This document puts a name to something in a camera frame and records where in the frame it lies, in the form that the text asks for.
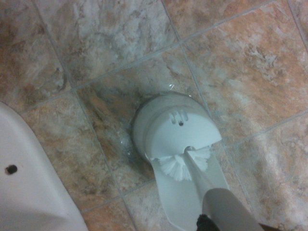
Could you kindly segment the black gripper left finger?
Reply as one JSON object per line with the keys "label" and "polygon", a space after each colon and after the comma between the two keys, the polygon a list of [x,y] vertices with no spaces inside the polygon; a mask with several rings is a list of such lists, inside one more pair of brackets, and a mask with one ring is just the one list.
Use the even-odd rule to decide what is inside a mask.
{"label": "black gripper left finger", "polygon": [[197,219],[197,231],[218,231],[217,225],[205,214]]}

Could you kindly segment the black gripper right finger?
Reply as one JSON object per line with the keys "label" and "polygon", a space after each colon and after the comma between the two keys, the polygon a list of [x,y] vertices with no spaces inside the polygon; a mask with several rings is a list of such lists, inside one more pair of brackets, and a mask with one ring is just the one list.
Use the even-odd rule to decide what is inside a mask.
{"label": "black gripper right finger", "polygon": [[264,231],[277,231],[277,228],[274,228],[274,227],[271,227],[265,224],[261,224],[261,223],[259,223],[259,225]]}

